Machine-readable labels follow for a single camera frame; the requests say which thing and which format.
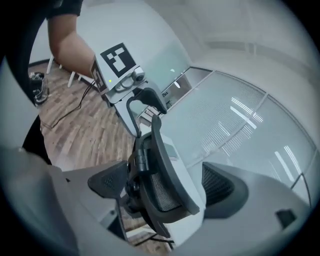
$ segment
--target wooden floor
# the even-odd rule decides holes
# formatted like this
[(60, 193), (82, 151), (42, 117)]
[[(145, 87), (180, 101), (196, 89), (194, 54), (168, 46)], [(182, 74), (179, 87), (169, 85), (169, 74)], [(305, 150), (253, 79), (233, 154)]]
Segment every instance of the wooden floor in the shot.
[[(29, 72), (46, 73), (47, 63), (29, 68)], [(50, 74), (45, 75), (50, 95), (39, 106), (42, 134), (48, 156), (54, 166), (63, 171), (105, 164), (112, 160), (127, 160), (133, 148), (134, 139), (124, 128), (114, 108), (107, 108), (100, 95), (91, 89), (82, 101), (80, 110), (76, 110), (54, 128), (51, 127), (60, 117), (78, 106), (85, 89), (85, 83), (74, 78), (67, 87), (70, 73), (59, 69), (52, 63)], [(122, 219), (126, 231), (141, 227), (143, 219), (132, 219), (122, 210)], [(129, 241), (136, 244), (150, 236), (143, 234)], [(167, 247), (164, 243), (148, 241), (139, 246), (147, 253), (164, 255)]]

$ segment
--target person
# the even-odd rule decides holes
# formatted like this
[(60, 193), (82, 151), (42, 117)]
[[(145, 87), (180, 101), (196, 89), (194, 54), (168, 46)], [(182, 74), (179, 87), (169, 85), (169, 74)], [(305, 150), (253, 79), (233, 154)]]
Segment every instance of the person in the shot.
[[(17, 25), (12, 24), (8, 31), (10, 45), (7, 46), (5, 56), (18, 84), (33, 102), (28, 67), (36, 35), (45, 19), (48, 21), (50, 50), (56, 61), (66, 69), (91, 77), (90, 65), (95, 54), (77, 34), (77, 18), (80, 15), (83, 0), (26, 2), (26, 6), (20, 6), (21, 13), (17, 15), (22, 22), (16, 22)], [(38, 116), (22, 147), (51, 165), (40, 125)]]

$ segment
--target camera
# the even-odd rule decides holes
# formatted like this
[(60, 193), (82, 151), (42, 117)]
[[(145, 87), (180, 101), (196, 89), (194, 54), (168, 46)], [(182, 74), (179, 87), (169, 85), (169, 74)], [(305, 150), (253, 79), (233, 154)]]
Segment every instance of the camera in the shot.
[(145, 72), (139, 66), (132, 72), (131, 77), (135, 83), (141, 82), (145, 78)]

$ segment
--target black cable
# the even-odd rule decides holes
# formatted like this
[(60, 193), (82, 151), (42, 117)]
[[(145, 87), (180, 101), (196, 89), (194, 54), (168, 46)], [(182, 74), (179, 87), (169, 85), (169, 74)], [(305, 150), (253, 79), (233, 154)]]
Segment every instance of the black cable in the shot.
[(142, 245), (143, 243), (145, 243), (146, 241), (149, 241), (151, 238), (155, 237), (156, 235), (157, 235), (157, 234), (153, 234), (152, 236), (150, 236), (150, 237), (142, 240), (141, 242), (136, 243), (136, 244), (134, 245), (134, 247), (137, 247), (137, 246), (139, 246), (139, 245)]
[(168, 243), (168, 244), (174, 243), (173, 240), (157, 239), (157, 238), (153, 238), (153, 237), (151, 237), (150, 240), (156, 241), (156, 242)]
[(83, 99), (84, 99), (85, 96), (88, 94), (88, 92), (90, 91), (90, 89), (94, 86), (94, 84), (95, 84), (95, 81), (93, 80), (92, 83), (90, 84), (90, 86), (88, 86), (88, 87), (85, 89), (85, 91), (84, 91), (84, 93), (83, 93), (83, 95), (82, 95), (82, 97), (81, 97), (81, 100), (80, 100), (80, 103), (79, 103), (78, 106), (76, 106), (74, 109), (70, 110), (68, 113), (66, 113), (66, 114), (64, 114), (62, 117), (60, 117), (60, 118), (58, 119), (58, 121), (56, 121), (55, 124), (53, 124), (53, 125), (49, 125), (49, 124), (46, 124), (45, 122), (41, 122), (41, 123), (43, 124), (43, 126), (51, 130), (51, 129), (55, 128), (55, 127), (57, 126), (57, 124), (58, 124), (62, 119), (64, 119), (66, 116), (70, 115), (72, 112), (74, 112), (74, 111), (76, 111), (76, 110), (81, 109)]

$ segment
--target white chair leg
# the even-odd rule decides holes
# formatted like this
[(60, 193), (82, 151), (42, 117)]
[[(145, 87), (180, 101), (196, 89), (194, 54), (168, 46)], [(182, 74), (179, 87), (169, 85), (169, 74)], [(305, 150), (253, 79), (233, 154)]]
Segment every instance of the white chair leg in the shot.
[(54, 61), (54, 56), (51, 54), (49, 63), (48, 63), (48, 67), (46, 68), (46, 73), (49, 74), (50, 70), (51, 70), (51, 66), (52, 66), (52, 62)]
[(75, 72), (72, 72), (72, 73), (71, 73), (71, 75), (70, 75), (70, 79), (69, 79), (69, 81), (68, 81), (68, 88), (70, 88), (70, 87), (71, 87), (72, 80), (74, 79), (75, 74), (76, 74)]

